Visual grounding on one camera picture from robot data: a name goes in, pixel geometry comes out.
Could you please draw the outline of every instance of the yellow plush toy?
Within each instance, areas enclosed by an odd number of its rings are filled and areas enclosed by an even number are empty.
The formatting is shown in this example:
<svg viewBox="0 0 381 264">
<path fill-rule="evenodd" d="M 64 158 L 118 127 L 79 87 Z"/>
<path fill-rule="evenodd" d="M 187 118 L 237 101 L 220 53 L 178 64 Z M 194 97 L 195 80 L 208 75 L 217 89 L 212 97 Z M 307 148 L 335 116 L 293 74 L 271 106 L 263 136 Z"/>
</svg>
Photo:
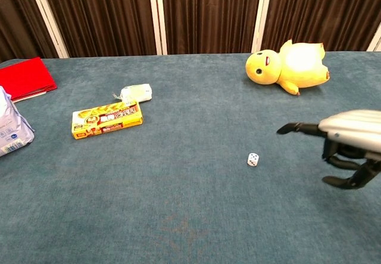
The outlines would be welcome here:
<svg viewBox="0 0 381 264">
<path fill-rule="evenodd" d="M 321 62 L 323 44 L 285 42 L 279 53 L 270 49 L 255 52 L 246 62 L 248 77 L 258 84 L 278 83 L 290 94 L 299 88 L 320 85 L 329 80 L 329 71 Z"/>
</svg>

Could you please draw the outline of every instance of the small white package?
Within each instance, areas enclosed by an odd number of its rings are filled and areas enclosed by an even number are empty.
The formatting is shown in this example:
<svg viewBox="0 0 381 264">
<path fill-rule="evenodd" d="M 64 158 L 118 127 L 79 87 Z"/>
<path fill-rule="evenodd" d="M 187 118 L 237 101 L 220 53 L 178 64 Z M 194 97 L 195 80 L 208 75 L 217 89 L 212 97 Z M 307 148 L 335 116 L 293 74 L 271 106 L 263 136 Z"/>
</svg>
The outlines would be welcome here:
<svg viewBox="0 0 381 264">
<path fill-rule="evenodd" d="M 0 86 L 0 156 L 25 146 L 34 138 L 34 130 Z"/>
<path fill-rule="evenodd" d="M 121 99 L 126 104 L 134 100 L 143 102 L 152 99 L 152 88 L 148 83 L 130 85 L 121 90 L 120 96 L 116 96 L 116 94 L 113 94 L 113 96 L 116 99 Z"/>
</svg>

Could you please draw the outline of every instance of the white die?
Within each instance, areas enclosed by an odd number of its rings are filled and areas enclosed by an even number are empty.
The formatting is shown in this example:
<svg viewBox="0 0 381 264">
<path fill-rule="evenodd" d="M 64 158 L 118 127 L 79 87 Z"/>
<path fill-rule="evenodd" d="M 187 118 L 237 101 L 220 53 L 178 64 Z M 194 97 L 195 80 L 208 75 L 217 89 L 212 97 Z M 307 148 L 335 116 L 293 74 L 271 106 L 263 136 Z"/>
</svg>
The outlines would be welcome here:
<svg viewBox="0 0 381 264">
<path fill-rule="evenodd" d="M 255 153 L 250 153 L 248 157 L 248 165 L 252 167 L 256 167 L 258 164 L 259 156 Z"/>
</svg>

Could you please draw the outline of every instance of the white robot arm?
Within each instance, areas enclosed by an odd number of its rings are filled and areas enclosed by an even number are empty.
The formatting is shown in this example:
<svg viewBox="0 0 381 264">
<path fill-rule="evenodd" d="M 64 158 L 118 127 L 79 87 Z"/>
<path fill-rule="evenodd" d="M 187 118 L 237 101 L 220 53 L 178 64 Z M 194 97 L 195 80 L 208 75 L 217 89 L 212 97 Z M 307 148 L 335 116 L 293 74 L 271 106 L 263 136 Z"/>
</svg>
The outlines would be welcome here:
<svg viewBox="0 0 381 264">
<path fill-rule="evenodd" d="M 319 124 L 288 123 L 278 134 L 302 132 L 325 138 L 322 158 L 340 169 L 355 170 L 347 179 L 326 176 L 323 181 L 350 190 L 364 187 L 381 171 L 381 111 L 351 110 L 320 121 Z M 362 165 L 341 160 L 366 159 Z"/>
</svg>

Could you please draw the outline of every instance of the dark curtain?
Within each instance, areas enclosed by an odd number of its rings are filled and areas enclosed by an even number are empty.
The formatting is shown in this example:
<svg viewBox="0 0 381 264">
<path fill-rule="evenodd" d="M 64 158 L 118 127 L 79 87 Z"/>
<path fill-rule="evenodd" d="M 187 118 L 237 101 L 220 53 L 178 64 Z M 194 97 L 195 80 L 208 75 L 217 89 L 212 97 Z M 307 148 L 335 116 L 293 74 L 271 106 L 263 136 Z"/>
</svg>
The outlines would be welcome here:
<svg viewBox="0 0 381 264">
<path fill-rule="evenodd" d="M 381 22 L 381 0 L 270 0 L 262 49 L 288 39 L 327 51 L 365 51 Z"/>
<path fill-rule="evenodd" d="M 71 57 L 156 54 L 150 0 L 48 0 Z"/>
<path fill-rule="evenodd" d="M 35 0 L 0 0 L 0 62 L 13 58 L 57 58 Z"/>
<path fill-rule="evenodd" d="M 259 0 L 163 0 L 169 54 L 250 52 Z"/>
</svg>

